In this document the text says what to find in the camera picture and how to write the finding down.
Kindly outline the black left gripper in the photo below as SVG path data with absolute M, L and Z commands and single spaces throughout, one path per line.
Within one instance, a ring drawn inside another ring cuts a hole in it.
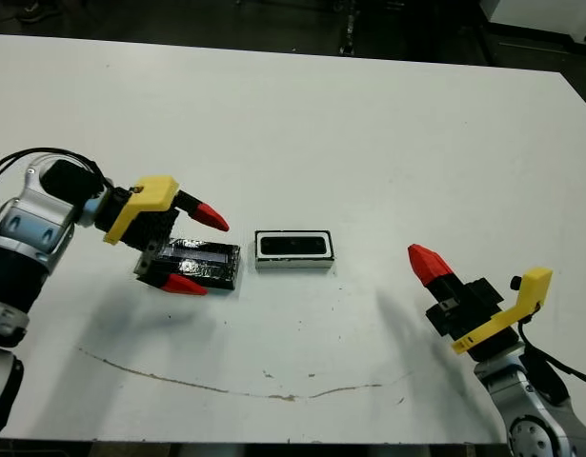
M 103 202 L 94 219 L 94 226 L 109 234 L 111 227 L 129 200 L 140 193 L 141 191 L 119 187 L 106 189 Z M 176 193 L 174 206 L 204 226 L 224 232 L 230 229 L 226 220 L 210 205 L 183 190 Z M 155 250 L 170 239 L 175 219 L 178 216 L 177 209 L 138 212 L 127 225 L 119 241 L 141 252 L 134 269 L 138 281 L 167 293 L 205 296 L 208 294 L 208 290 L 188 277 L 167 269 L 149 268 Z

